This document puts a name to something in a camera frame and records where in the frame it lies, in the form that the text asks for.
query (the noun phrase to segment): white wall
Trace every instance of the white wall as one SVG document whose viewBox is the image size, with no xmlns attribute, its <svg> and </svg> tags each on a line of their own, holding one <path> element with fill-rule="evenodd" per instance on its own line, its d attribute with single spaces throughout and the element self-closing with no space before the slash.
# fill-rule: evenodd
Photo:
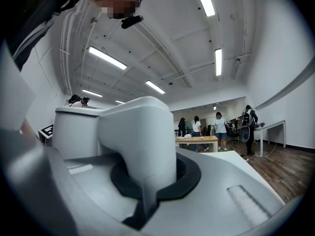
<svg viewBox="0 0 315 236">
<path fill-rule="evenodd" d="M 305 148 L 315 148 L 315 74 L 297 89 L 257 111 L 259 122 L 285 119 L 286 143 Z M 270 129 L 271 141 L 283 143 L 282 128 Z"/>
<path fill-rule="evenodd" d="M 256 0 L 247 102 L 258 106 L 287 86 L 315 54 L 314 39 L 289 0 Z"/>
<path fill-rule="evenodd" d="M 219 82 L 211 82 L 206 86 L 200 84 L 192 88 L 181 88 L 179 91 L 174 90 L 170 94 L 157 97 L 168 105 L 170 111 L 176 111 L 241 98 L 246 94 L 244 83 L 220 78 Z"/>
<path fill-rule="evenodd" d="M 287 144 L 315 148 L 314 74 L 282 98 L 271 101 L 305 71 L 315 54 L 314 38 L 289 0 L 257 0 L 256 7 L 253 52 L 244 76 L 248 89 L 245 102 L 258 108 L 258 122 L 285 119 Z M 283 142 L 280 127 L 270 134 L 271 141 Z"/>
<path fill-rule="evenodd" d="M 59 54 L 56 36 L 58 38 L 60 36 L 60 27 L 60 21 L 57 20 L 46 36 L 33 48 L 21 71 L 21 76 L 36 94 L 26 116 L 36 135 L 39 129 L 53 123 L 55 108 L 63 105 L 64 85 L 60 60 L 56 59 Z"/>
<path fill-rule="evenodd" d="M 245 98 L 232 101 L 226 106 L 228 120 L 235 119 L 242 115 L 242 111 L 246 108 Z"/>
</svg>

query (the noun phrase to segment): black jacket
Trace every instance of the black jacket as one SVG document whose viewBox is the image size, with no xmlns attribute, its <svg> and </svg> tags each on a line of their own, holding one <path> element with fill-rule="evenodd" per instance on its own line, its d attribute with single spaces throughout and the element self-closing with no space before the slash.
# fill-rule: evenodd
<svg viewBox="0 0 315 236">
<path fill-rule="evenodd" d="M 183 132 L 183 136 L 185 136 L 185 122 L 178 125 L 178 136 L 181 136 L 181 131 Z"/>
<path fill-rule="evenodd" d="M 20 70 L 30 56 L 31 50 L 45 36 L 54 16 L 75 6 L 79 0 L 14 0 L 8 9 L 4 29 L 4 38 L 13 59 Z M 33 31 L 46 25 L 41 32 Z"/>
</svg>

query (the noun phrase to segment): backpack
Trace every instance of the backpack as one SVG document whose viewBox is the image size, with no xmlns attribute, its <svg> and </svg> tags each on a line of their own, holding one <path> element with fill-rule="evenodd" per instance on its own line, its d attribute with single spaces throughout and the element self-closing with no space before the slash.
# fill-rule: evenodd
<svg viewBox="0 0 315 236">
<path fill-rule="evenodd" d="M 251 109 L 248 111 L 243 112 L 243 121 L 242 126 L 250 126 L 252 124 L 252 115 L 251 115 Z"/>
</svg>

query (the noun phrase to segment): white shirt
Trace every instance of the white shirt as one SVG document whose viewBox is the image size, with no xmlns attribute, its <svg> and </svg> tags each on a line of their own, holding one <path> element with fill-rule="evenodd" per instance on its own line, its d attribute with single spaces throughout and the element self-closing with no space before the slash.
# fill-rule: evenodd
<svg viewBox="0 0 315 236">
<path fill-rule="evenodd" d="M 81 101 L 77 101 L 73 104 L 70 103 L 70 104 L 66 105 L 66 107 L 82 108 L 82 103 L 81 103 Z"/>
<path fill-rule="evenodd" d="M 192 129 L 194 132 L 199 132 L 199 128 L 198 128 L 199 126 L 201 126 L 200 121 L 197 121 L 196 123 L 195 121 L 193 121 Z"/>
<path fill-rule="evenodd" d="M 227 124 L 224 118 L 215 119 L 212 125 L 216 127 L 217 133 L 226 133 L 225 124 Z"/>
</svg>

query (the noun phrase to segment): shorts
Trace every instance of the shorts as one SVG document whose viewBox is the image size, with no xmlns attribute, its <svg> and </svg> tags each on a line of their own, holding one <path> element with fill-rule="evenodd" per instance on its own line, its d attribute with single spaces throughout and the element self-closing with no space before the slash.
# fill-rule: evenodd
<svg viewBox="0 0 315 236">
<path fill-rule="evenodd" d="M 218 133 L 217 138 L 218 139 L 226 139 L 226 133 Z"/>
</svg>

